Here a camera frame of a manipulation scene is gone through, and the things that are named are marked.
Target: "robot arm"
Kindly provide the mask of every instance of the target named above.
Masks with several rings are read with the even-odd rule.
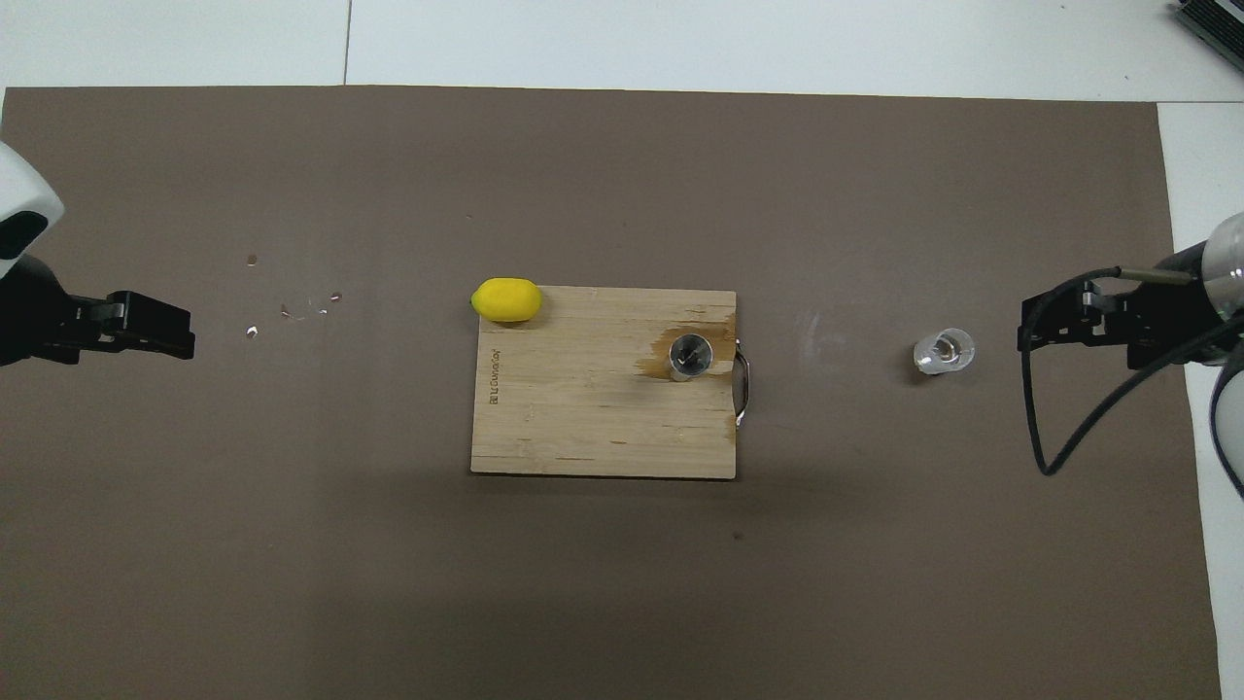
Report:
[[[1132,291],[1106,295],[1102,277],[1140,281]],[[1235,466],[1244,465],[1244,213],[1209,239],[1176,252],[1154,269],[1103,267],[1072,277],[1024,301],[1018,347],[1033,455],[1052,476],[1092,426],[1142,382],[1173,364],[1223,367],[1210,404],[1219,461],[1244,499]],[[1033,402],[1031,353],[1046,344],[1126,344],[1136,373],[1103,399],[1046,463]]]
[[[0,366],[42,358],[75,366],[82,349],[194,357],[190,312],[134,291],[66,293],[26,249],[65,213],[47,182],[0,143]]]

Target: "lemon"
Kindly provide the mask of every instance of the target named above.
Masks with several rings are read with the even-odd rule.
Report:
[[[470,295],[470,305],[490,321],[525,321],[540,310],[540,287],[530,279],[494,276]]]

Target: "brown mat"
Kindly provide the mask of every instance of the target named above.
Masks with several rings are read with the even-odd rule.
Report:
[[[10,90],[2,137],[66,288],[199,334],[0,371],[7,695],[1218,695],[1182,375],[1045,479],[1013,349],[1168,251],[1152,104]],[[738,290],[738,481],[470,475],[491,275]],[[1051,441],[1127,374],[1036,366]]]

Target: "white table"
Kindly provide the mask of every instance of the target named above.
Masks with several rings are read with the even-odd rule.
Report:
[[[1178,26],[1171,5],[0,0],[0,88],[346,82],[1153,101],[1179,249],[1244,209],[1244,73]],[[1214,375],[1187,369],[1223,696],[1244,700],[1244,504],[1208,436]]]

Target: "metal cup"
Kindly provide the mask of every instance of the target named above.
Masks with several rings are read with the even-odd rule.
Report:
[[[713,346],[703,336],[688,332],[669,346],[669,377],[687,382],[708,372],[713,364]]]

